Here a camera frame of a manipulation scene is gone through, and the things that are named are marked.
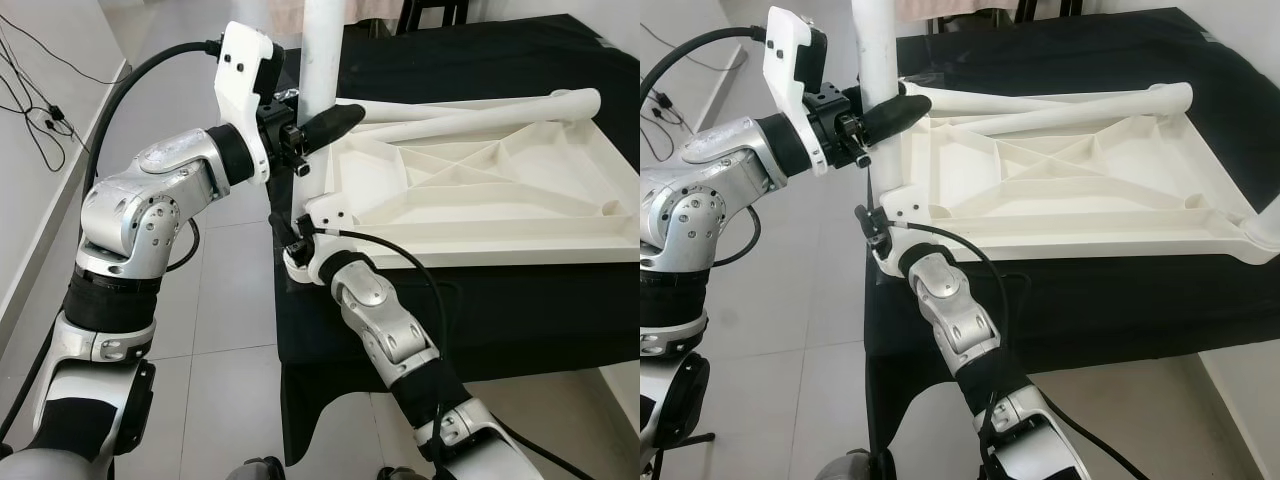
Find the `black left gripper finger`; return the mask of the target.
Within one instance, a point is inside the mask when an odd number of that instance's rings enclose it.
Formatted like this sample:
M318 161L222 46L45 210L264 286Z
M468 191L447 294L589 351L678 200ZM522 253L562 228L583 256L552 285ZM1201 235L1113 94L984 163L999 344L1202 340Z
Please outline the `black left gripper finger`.
M925 116L932 101L923 95L899 95L865 110L860 118L861 138L883 142L900 134Z
M300 125L302 148L312 154L335 143L349 133L366 116L364 106L357 104L335 104Z

